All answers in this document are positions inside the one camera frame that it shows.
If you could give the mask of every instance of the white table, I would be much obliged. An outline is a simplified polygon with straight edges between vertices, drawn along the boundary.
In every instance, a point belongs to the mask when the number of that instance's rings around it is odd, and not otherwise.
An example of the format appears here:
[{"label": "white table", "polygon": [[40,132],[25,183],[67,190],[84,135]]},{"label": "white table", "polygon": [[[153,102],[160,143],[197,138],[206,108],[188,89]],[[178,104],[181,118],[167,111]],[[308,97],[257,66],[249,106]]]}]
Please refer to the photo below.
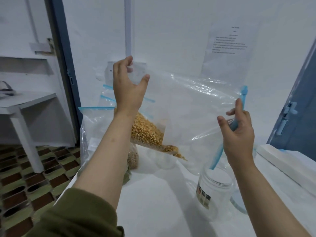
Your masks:
[{"label": "white table", "polygon": [[21,109],[55,97],[56,94],[50,92],[23,91],[17,92],[14,96],[0,99],[0,114],[10,116],[10,120],[35,173],[44,171],[44,168],[24,117],[21,114]]},{"label": "white table", "polygon": [[[124,227],[126,236],[256,236],[249,216],[231,203],[216,222],[205,221],[195,207],[198,177],[179,162],[173,169],[159,169],[150,150],[138,147],[138,151],[139,168],[132,171],[131,180],[123,186],[117,208],[118,225]],[[290,211],[316,236],[316,197],[260,155],[255,162]]]}]

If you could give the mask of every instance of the tiled floor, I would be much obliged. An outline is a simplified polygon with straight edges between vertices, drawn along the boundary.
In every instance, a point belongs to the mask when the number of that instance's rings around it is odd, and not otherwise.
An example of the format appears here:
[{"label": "tiled floor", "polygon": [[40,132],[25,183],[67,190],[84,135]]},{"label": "tiled floor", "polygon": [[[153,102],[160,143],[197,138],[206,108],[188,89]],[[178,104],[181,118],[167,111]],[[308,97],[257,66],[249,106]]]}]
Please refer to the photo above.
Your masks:
[{"label": "tiled floor", "polygon": [[37,147],[45,171],[35,174],[21,146],[0,146],[0,236],[24,236],[80,168],[80,149]]}]

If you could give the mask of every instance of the clear plastic jar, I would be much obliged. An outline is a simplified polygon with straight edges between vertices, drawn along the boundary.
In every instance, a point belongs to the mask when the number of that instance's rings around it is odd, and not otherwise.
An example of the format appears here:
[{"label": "clear plastic jar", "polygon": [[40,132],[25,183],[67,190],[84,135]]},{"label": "clear plastic jar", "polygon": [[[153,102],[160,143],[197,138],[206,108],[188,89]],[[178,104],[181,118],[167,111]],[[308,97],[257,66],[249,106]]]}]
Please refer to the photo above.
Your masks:
[{"label": "clear plastic jar", "polygon": [[196,203],[200,213],[209,221],[222,214],[234,190],[235,176],[230,168],[218,164],[214,170],[205,167],[196,190]]}]

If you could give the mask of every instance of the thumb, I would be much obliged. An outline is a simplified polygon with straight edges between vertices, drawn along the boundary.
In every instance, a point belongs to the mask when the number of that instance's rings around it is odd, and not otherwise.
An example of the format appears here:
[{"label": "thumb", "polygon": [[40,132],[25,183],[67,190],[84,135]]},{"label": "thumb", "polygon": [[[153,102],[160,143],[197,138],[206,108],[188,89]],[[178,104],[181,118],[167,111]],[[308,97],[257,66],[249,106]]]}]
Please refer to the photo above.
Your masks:
[{"label": "thumb", "polygon": [[217,121],[218,121],[219,127],[221,128],[223,137],[225,138],[227,135],[229,135],[232,132],[232,130],[230,129],[228,122],[227,120],[225,120],[224,117],[218,116]]},{"label": "thumb", "polygon": [[148,81],[149,81],[150,76],[148,74],[144,75],[140,83],[138,84],[138,88],[141,91],[143,95],[145,95],[147,86],[148,86]]}]

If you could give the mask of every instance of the green sleeve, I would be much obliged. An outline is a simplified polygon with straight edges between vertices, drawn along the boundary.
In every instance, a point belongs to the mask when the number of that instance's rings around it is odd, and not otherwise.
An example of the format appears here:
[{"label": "green sleeve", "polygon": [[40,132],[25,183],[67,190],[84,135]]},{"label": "green sleeve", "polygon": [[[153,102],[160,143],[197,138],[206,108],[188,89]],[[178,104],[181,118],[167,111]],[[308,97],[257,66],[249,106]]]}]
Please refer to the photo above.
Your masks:
[{"label": "green sleeve", "polygon": [[27,237],[124,236],[115,209],[100,197],[69,188],[42,216]]}]

